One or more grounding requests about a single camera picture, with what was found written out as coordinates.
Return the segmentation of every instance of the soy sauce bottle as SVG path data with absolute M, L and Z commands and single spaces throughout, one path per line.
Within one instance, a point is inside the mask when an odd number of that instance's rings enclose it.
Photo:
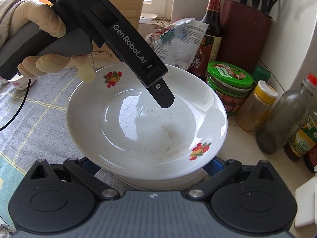
M 216 61 L 222 39 L 220 2 L 221 0 L 209 0 L 208 2 L 206 14 L 201 22 L 207 23 L 209 26 L 188 70 L 201 79 L 206 77 L 208 63 Z

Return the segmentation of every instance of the plaid tablecloth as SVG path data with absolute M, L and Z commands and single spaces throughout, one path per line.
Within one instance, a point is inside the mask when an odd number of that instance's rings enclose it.
M 35 160 L 45 158 L 50 164 L 60 164 L 70 157 L 83 157 L 66 124 L 66 107 L 80 82 L 74 67 L 39 77 L 17 118 L 0 132 L 0 216 L 8 224 L 12 224 L 10 197 Z M 24 94 L 25 90 L 18 91 L 11 83 L 0 84 L 0 126 L 16 113 Z M 96 176 L 121 193 L 133 189 L 107 171 Z

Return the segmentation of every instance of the screw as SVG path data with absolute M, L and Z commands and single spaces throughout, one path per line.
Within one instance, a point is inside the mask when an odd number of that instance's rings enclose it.
M 102 194 L 104 197 L 106 197 L 106 198 L 112 198 L 112 197 L 114 197 L 115 195 L 117 195 L 118 192 L 117 192 L 116 190 L 114 190 L 114 189 L 106 189 L 106 190 L 102 191 L 101 194 Z
M 200 198 L 204 195 L 202 190 L 191 190 L 189 195 L 193 198 Z

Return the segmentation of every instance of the white plate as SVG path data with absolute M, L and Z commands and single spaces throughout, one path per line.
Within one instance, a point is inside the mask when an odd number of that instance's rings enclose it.
M 186 189 L 201 179 L 206 177 L 208 174 L 203 169 L 199 169 L 187 176 L 180 178 L 165 180 L 165 181 L 143 181 L 131 179 L 128 177 L 122 177 L 117 175 L 117 177 L 125 182 L 126 184 L 135 187 L 139 190 L 156 190 L 156 191 L 167 191 L 167 190 L 183 190 Z
M 140 180 L 168 180 L 205 166 L 221 149 L 228 120 L 219 97 L 203 81 L 167 65 L 175 96 L 162 109 L 132 70 L 119 63 L 81 83 L 67 107 L 69 133 L 92 162 Z
M 158 15 L 155 13 L 141 13 L 139 23 L 144 24 L 148 23 L 151 20 L 155 19 Z

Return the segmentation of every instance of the latex glove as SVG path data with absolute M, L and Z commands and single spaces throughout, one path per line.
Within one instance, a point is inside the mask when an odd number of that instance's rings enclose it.
M 21 3 L 14 11 L 10 26 L 10 38 L 29 21 L 36 23 L 40 29 L 50 33 L 54 37 L 62 37 L 66 34 L 66 27 L 60 17 L 49 5 L 27 0 Z M 62 55 L 48 54 L 43 56 L 30 56 L 18 65 L 19 72 L 27 78 L 57 73 L 64 69 L 73 59 L 78 69 L 78 75 L 84 82 L 91 82 L 95 77 L 93 62 L 89 55 L 65 57 Z

